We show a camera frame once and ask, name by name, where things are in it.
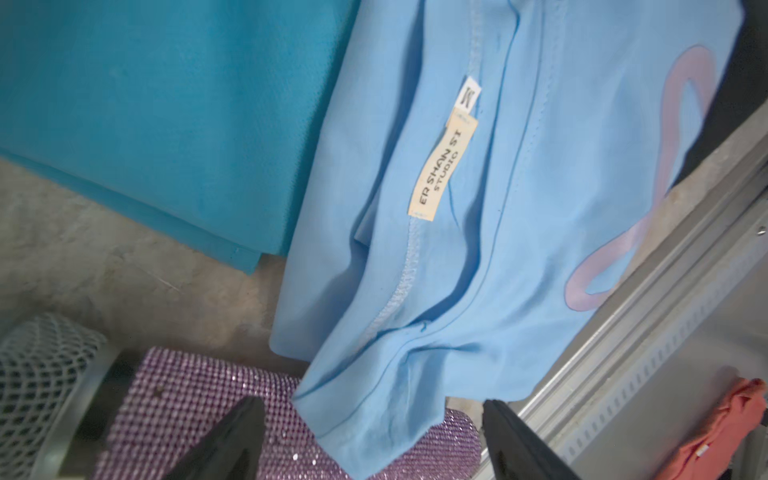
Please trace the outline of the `aluminium frame rail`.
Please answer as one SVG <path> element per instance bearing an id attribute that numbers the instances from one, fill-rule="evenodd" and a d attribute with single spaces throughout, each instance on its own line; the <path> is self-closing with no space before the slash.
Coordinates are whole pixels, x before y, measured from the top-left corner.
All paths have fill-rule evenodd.
<path id="1" fill-rule="evenodd" d="M 725 175 L 515 411 L 583 479 L 650 479 L 738 378 L 767 375 L 767 110 Z"/>

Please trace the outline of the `teal t-shirt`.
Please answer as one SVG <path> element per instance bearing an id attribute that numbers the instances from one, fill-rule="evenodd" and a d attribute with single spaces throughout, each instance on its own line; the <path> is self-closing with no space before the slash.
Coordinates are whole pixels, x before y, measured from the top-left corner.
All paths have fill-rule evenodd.
<path id="1" fill-rule="evenodd" d="M 5 1 L 1 154 L 220 262 L 287 252 L 354 1 Z"/>

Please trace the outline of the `black t-shirt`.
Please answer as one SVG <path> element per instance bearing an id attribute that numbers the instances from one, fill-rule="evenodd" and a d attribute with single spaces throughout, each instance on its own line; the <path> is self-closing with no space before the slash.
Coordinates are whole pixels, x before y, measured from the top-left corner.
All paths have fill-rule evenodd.
<path id="1" fill-rule="evenodd" d="M 686 154 L 681 183 L 767 100 L 767 0 L 742 3 L 745 12 L 725 75 L 701 133 Z"/>

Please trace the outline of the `purple glitter microphone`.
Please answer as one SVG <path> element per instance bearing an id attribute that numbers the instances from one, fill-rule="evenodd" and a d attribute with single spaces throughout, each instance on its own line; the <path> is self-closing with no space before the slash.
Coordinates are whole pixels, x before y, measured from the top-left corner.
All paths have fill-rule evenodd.
<path id="1" fill-rule="evenodd" d="M 255 479 L 341 479 L 291 404 L 297 380 L 153 347 L 123 349 L 61 315 L 1 318 L 5 479 L 164 479 L 246 396 L 263 400 Z"/>

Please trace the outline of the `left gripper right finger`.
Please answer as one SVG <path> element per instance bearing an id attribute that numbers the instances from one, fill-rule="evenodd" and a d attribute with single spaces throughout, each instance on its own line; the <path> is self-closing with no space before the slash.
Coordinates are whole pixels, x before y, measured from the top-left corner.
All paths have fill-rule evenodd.
<path id="1" fill-rule="evenodd" d="M 505 402 L 484 402 L 482 426 L 496 479 L 579 479 Z"/>

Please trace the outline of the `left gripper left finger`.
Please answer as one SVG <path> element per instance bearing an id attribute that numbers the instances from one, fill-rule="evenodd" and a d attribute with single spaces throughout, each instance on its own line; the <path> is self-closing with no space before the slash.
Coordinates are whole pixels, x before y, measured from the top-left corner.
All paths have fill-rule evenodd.
<path id="1" fill-rule="evenodd" d="M 259 397 L 243 397 L 164 476 L 168 480 L 254 480 L 266 433 Z"/>

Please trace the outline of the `red cloth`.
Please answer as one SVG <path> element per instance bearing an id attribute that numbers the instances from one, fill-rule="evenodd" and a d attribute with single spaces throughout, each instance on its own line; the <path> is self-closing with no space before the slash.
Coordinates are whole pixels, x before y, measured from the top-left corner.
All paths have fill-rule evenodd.
<path id="1" fill-rule="evenodd" d="M 761 379 L 739 379 L 699 429 L 673 452 L 655 479 L 718 479 L 741 442 L 761 423 L 766 391 Z"/>

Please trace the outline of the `light blue t-shirt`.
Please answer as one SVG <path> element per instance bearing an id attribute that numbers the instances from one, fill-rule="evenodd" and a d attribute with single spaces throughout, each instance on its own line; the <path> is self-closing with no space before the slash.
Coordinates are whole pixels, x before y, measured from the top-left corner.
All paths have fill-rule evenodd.
<path id="1" fill-rule="evenodd" d="M 608 298 L 700 133 L 738 1 L 364 1 L 271 349 L 354 479 L 450 397 L 527 397 Z"/>

